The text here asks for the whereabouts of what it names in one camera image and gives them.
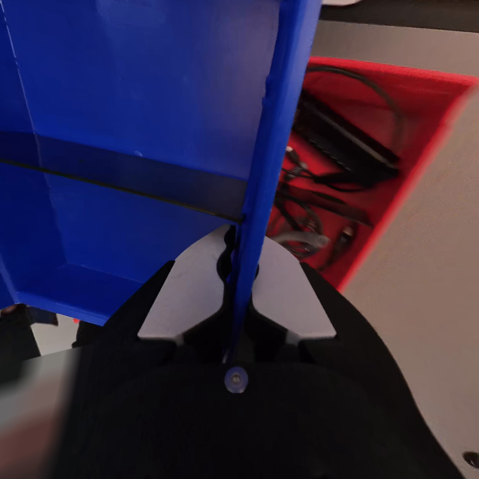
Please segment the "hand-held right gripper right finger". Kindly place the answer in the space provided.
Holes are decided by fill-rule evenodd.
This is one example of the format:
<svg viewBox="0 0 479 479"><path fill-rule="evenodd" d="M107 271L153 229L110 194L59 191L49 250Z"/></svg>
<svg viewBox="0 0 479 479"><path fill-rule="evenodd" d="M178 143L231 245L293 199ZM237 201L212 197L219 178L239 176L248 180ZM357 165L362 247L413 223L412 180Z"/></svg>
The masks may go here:
<svg viewBox="0 0 479 479"><path fill-rule="evenodd" d="M337 335L300 261L270 238L263 242L245 333L256 362L273 362L284 346Z"/></svg>

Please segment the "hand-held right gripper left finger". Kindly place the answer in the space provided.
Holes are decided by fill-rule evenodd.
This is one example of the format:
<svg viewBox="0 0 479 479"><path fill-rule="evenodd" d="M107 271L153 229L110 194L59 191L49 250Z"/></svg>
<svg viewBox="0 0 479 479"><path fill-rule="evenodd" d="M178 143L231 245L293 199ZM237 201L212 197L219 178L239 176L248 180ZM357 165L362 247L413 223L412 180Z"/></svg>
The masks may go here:
<svg viewBox="0 0 479 479"><path fill-rule="evenodd" d="M174 261L138 331L146 341L191 347L203 362L220 362L231 320L228 276L236 227L222 225Z"/></svg>

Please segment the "black usb hub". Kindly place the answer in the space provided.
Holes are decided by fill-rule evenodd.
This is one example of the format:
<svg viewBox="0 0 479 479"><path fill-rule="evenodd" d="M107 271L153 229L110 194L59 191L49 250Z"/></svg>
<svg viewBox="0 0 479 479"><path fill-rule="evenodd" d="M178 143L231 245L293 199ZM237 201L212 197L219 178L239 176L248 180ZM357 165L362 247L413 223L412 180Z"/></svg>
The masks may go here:
<svg viewBox="0 0 479 479"><path fill-rule="evenodd" d="M339 168L324 175L311 174L313 182L342 192L371 189L399 175L399 157L364 130L302 90L293 132L323 158Z"/></svg>

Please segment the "blue storage bin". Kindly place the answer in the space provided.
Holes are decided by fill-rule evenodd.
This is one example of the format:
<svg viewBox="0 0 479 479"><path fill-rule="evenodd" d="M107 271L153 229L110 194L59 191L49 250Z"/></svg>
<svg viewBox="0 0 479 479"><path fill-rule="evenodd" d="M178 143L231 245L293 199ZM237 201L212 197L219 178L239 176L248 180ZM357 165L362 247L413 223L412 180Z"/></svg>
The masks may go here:
<svg viewBox="0 0 479 479"><path fill-rule="evenodd" d="M236 346L322 1L1 1L1 307L103 325L216 228Z"/></svg>

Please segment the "red storage bin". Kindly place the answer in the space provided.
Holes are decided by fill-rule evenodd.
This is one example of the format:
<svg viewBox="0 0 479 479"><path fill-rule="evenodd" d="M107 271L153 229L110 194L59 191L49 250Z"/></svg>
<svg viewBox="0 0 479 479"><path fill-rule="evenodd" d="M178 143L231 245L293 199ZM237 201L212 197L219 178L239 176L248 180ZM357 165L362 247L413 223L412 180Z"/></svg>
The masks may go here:
<svg viewBox="0 0 479 479"><path fill-rule="evenodd" d="M477 83L460 74L310 57L302 90L391 149L399 157L399 175L352 193L317 184L311 174L339 168L291 130L266 235L343 289L416 186Z"/></svg>

